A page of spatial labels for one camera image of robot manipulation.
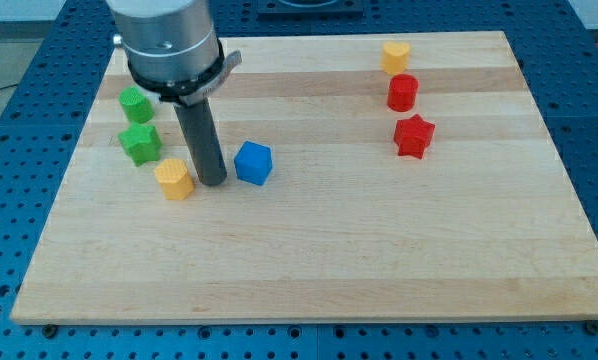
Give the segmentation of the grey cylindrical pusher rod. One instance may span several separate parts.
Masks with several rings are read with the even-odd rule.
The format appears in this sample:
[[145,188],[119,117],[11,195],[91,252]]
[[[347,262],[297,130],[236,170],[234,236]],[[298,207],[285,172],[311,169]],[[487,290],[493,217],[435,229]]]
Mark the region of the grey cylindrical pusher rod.
[[208,100],[176,106],[175,113],[199,181],[206,186],[222,184],[227,170]]

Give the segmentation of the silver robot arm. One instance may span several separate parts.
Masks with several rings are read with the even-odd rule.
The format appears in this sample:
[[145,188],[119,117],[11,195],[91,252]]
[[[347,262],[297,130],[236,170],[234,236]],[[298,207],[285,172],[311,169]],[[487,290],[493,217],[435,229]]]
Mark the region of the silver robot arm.
[[224,52],[207,0],[107,0],[135,83],[174,106],[200,182],[227,170],[209,97],[242,63]]

